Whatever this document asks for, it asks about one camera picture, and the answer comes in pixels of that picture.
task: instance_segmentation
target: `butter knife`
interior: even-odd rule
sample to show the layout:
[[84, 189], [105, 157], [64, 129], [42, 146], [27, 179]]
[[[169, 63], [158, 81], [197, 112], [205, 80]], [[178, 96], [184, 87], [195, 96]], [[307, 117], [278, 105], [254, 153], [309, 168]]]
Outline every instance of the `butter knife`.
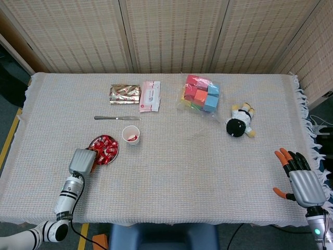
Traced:
[[95, 120], [126, 120], [126, 121], [141, 121], [140, 117], [137, 116], [119, 116], [119, 117], [108, 117], [108, 116], [95, 116]]

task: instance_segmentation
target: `penguin plush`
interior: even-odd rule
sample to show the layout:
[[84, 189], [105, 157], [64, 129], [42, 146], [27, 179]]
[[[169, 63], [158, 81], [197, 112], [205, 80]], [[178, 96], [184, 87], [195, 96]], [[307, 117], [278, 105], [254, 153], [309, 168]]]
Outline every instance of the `penguin plush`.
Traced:
[[245, 133], [248, 137], [255, 137], [255, 131], [250, 128], [253, 115], [254, 109], [248, 103], [244, 103], [241, 109], [238, 105], [232, 106], [232, 117], [226, 122], [228, 134], [240, 137]]

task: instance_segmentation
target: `red plate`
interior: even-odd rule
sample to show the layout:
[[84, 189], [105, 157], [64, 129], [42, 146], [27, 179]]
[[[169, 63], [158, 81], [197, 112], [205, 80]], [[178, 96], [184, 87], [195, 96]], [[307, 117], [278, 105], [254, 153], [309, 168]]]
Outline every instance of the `red plate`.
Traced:
[[119, 152], [118, 142], [109, 135], [101, 135], [90, 143], [89, 150], [95, 151], [95, 163], [97, 165], [106, 165], [112, 162]]

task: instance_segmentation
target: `table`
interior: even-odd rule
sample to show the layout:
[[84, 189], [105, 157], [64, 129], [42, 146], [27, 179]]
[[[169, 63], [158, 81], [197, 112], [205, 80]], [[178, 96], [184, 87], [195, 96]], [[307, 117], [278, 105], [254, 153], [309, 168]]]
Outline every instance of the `table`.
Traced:
[[[305, 210], [272, 191], [274, 186], [291, 191], [274, 155], [280, 147], [303, 153], [318, 168], [297, 78], [204, 76], [222, 86], [223, 121], [233, 104], [255, 108], [255, 138], [230, 137], [224, 122], [177, 110], [184, 74], [35, 74], [0, 178], [0, 221], [54, 220], [75, 149], [108, 134], [119, 141], [120, 152], [87, 178], [74, 221], [306, 225]], [[159, 112], [139, 114], [138, 105], [109, 104], [112, 84], [145, 80], [161, 81]], [[94, 116], [141, 116], [142, 121], [95, 121]], [[121, 138], [131, 124], [141, 132], [133, 147]]]

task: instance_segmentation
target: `beige folding screen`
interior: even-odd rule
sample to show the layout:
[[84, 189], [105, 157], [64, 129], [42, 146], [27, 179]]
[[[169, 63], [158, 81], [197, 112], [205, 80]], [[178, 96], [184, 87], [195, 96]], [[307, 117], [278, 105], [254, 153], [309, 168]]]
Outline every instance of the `beige folding screen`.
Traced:
[[18, 22], [50, 72], [125, 73], [131, 67], [119, 6], [110, 0], [5, 0], [1, 8]]
[[[310, 13], [323, 2], [322, 16], [328, 17], [310, 24], [316, 12]], [[326, 15], [331, 6], [330, 0], [0, 1], [1, 10], [50, 72], [292, 70], [300, 75], [312, 103], [332, 81], [329, 66], [312, 70], [316, 60], [308, 58], [307, 33], [311, 41], [329, 36], [320, 29], [332, 23], [331, 14]], [[309, 28], [302, 35], [305, 21]], [[330, 38], [323, 38], [324, 48], [329, 46], [326, 40]], [[323, 51], [314, 56], [317, 61], [331, 60], [322, 58]], [[283, 66], [276, 69], [278, 63]], [[321, 70], [324, 74], [315, 73]]]
[[267, 73], [318, 1], [230, 1], [211, 73]]
[[295, 73], [315, 107], [333, 95], [333, 1], [324, 0], [311, 14], [272, 73]]
[[120, 1], [139, 73], [206, 72], [228, 1]]

